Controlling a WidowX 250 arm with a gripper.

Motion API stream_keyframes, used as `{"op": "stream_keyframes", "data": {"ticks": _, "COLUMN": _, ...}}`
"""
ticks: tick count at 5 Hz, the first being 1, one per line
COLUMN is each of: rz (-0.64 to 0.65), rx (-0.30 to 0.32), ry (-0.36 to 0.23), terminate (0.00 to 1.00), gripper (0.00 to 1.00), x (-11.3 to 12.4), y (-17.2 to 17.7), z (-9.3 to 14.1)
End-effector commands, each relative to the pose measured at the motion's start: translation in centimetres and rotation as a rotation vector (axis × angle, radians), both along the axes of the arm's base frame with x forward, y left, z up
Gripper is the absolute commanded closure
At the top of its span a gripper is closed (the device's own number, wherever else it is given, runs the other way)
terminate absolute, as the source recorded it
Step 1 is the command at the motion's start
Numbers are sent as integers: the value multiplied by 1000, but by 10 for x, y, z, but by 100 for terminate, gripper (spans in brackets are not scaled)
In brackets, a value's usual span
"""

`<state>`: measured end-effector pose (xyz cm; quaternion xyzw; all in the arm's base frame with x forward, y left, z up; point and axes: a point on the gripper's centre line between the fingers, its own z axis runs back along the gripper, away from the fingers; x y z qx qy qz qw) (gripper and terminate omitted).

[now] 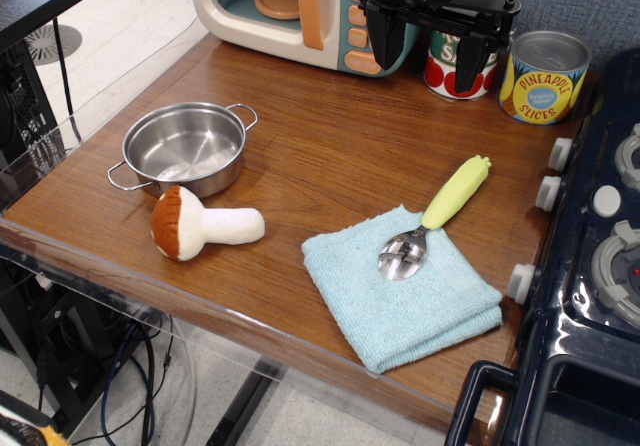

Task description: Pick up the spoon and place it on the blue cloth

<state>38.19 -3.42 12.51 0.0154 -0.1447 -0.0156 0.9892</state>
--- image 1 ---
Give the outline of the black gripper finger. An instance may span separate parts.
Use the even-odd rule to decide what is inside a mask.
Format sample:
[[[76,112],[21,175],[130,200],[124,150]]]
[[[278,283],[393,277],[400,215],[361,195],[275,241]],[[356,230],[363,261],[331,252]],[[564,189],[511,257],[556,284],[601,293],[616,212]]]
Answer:
[[[471,32],[457,46],[455,92],[469,92],[488,63],[495,63],[502,46],[498,33]]]
[[[405,22],[375,3],[366,5],[366,24],[377,64],[389,70],[404,51]]]

